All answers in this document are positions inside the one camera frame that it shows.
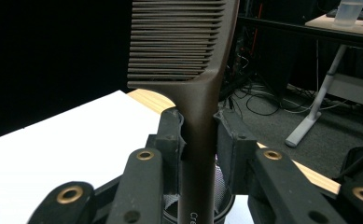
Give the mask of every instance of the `wooden edge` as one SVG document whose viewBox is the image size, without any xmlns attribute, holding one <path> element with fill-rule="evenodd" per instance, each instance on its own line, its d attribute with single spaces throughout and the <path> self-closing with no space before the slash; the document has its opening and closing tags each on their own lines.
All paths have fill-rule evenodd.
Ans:
<svg viewBox="0 0 363 224">
<path fill-rule="evenodd" d="M 169 107 L 175 106 L 175 104 L 171 100 L 154 91 L 136 90 L 129 92 L 128 95 L 139 103 L 157 112 L 158 114 L 160 114 L 163 110 Z M 258 145 L 261 148 L 265 148 L 265 146 L 260 143 L 258 143 Z M 339 193 L 339 189 L 341 187 L 340 184 L 296 161 L 294 162 L 297 167 L 303 172 L 303 174 L 309 179 L 309 181 L 312 182 L 314 185 L 318 186 L 319 188 L 326 189 L 334 194 Z"/>
</svg>

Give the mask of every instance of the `desk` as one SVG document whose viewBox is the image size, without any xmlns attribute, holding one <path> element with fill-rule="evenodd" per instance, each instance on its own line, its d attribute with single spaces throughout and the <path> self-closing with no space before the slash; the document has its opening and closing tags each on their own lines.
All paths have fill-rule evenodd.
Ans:
<svg viewBox="0 0 363 224">
<path fill-rule="evenodd" d="M 326 28 L 333 30 L 346 31 L 354 34 L 363 34 L 363 21 L 356 21 L 355 25 L 350 28 L 333 26 L 334 18 L 327 18 L 325 15 L 312 21 L 306 22 L 307 26 Z M 301 139 L 309 132 L 315 122 L 321 116 L 320 106 L 327 93 L 363 104 L 363 80 L 355 77 L 348 77 L 342 74 L 336 74 L 339 62 L 341 61 L 348 45 L 341 44 L 338 52 L 329 68 L 327 75 L 316 95 L 312 109 L 309 115 L 300 123 L 300 125 L 286 139 L 286 145 L 296 147 Z"/>
<path fill-rule="evenodd" d="M 129 154 L 156 133 L 159 113 L 173 106 L 150 91 L 128 95 L 117 91 L 0 137 L 0 224 L 26 223 L 63 183 L 86 181 L 98 188 L 123 173 Z M 317 186 L 338 192 L 337 183 L 297 165 Z M 226 223 L 252 223 L 246 198 L 236 198 Z"/>
</svg>

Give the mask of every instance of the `comb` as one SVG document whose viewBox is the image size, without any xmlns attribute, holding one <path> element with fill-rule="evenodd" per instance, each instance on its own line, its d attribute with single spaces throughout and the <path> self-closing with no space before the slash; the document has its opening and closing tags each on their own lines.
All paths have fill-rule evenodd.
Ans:
<svg viewBox="0 0 363 224">
<path fill-rule="evenodd" d="M 185 121 L 178 223 L 213 223 L 218 95 L 238 0 L 133 0 L 128 87 L 165 95 Z"/>
</svg>

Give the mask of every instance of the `desk leg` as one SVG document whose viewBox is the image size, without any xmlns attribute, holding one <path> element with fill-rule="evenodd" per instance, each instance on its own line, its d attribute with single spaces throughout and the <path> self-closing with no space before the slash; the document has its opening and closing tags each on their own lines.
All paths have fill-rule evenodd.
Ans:
<svg viewBox="0 0 363 224">
<path fill-rule="evenodd" d="M 300 125 L 289 135 L 286 139 L 286 145 L 289 147 L 296 147 L 300 140 L 304 137 L 307 132 L 312 128 L 315 121 L 321 116 L 321 113 L 318 111 L 320 109 L 321 103 L 324 100 L 324 97 L 327 94 L 327 91 L 332 84 L 333 76 L 335 75 L 336 70 L 338 69 L 339 62 L 341 61 L 344 52 L 346 51 L 347 46 L 341 45 L 336 53 L 335 59 L 332 62 L 331 67 L 329 68 L 326 78 L 324 79 L 323 84 L 321 85 L 320 91 L 315 96 L 312 109 L 310 110 L 309 115 L 300 123 Z"/>
</svg>

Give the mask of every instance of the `comb teeth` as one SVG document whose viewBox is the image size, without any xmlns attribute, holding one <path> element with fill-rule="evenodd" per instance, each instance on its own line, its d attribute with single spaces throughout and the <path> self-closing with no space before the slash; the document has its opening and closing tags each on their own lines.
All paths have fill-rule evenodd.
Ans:
<svg viewBox="0 0 363 224">
<path fill-rule="evenodd" d="M 186 81 L 210 62 L 225 1 L 134 0 L 128 78 Z"/>
</svg>

